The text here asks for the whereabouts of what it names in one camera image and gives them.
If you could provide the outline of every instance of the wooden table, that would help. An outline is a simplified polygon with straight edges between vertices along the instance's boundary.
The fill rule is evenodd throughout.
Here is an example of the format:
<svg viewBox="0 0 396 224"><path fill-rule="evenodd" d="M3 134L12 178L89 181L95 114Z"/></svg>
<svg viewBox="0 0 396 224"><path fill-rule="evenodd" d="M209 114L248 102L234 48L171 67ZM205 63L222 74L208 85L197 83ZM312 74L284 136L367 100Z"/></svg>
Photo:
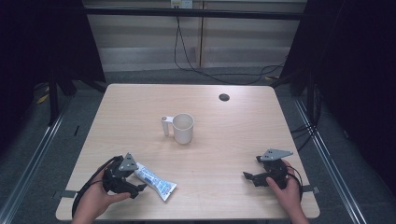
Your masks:
<svg viewBox="0 0 396 224"><path fill-rule="evenodd" d="M230 96L223 102L222 93ZM162 116L190 113L192 141L164 136ZM177 183L164 202L147 187L134 200L111 205L98 219L216 220L285 218L269 188L255 188L242 172L264 172L256 161L268 148L285 158L309 184L274 90L270 87L112 84L107 88L67 188L79 190L110 158L130 152L159 177ZM141 182L131 175L128 181ZM71 219L73 199L62 198L56 217ZM302 205L319 215L312 192Z"/></svg>

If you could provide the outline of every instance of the toothpaste tube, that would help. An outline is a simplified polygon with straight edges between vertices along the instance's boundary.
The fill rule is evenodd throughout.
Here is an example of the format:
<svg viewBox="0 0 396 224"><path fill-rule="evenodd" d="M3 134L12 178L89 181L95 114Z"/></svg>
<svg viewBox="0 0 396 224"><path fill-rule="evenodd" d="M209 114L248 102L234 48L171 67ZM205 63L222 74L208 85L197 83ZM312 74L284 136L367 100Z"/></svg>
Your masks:
<svg viewBox="0 0 396 224"><path fill-rule="evenodd" d="M155 191L157 191L157 193L165 202L169 195L171 195L177 184L160 179L146 166L140 164L139 162L137 162L136 164L138 169L134 171L134 174L139 177L139 179L141 179L143 182L148 184L150 187L154 188Z"/></svg>

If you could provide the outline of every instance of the mug handle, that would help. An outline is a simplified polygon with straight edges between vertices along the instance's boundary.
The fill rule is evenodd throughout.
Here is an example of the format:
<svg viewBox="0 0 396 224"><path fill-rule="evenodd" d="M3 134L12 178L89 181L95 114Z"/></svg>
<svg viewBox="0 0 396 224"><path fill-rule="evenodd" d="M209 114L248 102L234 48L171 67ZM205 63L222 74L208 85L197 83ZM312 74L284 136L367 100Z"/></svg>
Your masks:
<svg viewBox="0 0 396 224"><path fill-rule="evenodd" d="M163 116L161 118L161 122L163 123L163 133L165 134L165 136L169 135L169 128L168 128L169 125L168 124L173 122L173 118L174 117L166 117L166 116Z"/></svg>

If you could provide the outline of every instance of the white mug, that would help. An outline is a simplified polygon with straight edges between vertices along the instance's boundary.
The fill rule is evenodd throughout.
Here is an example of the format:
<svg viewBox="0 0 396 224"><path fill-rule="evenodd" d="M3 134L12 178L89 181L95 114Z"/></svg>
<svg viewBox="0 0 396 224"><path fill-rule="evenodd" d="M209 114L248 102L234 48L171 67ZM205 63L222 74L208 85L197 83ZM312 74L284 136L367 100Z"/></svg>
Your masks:
<svg viewBox="0 0 396 224"><path fill-rule="evenodd" d="M161 118L163 123L163 133L169 135L168 124L172 123L175 140L180 144L188 144L192 139L192 129L194 119L189 114L177 114L174 117L164 116Z"/></svg>

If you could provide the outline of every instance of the wall outlet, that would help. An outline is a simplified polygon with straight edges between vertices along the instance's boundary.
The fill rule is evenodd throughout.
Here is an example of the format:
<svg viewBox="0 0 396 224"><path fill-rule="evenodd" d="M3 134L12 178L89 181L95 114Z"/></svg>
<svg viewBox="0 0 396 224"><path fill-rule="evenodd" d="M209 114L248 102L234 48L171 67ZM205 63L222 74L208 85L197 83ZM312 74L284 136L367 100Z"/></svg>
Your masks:
<svg viewBox="0 0 396 224"><path fill-rule="evenodd" d="M181 8L192 9L192 0L181 0Z"/></svg>
<svg viewBox="0 0 396 224"><path fill-rule="evenodd" d="M181 8L181 0L171 0L171 8Z"/></svg>

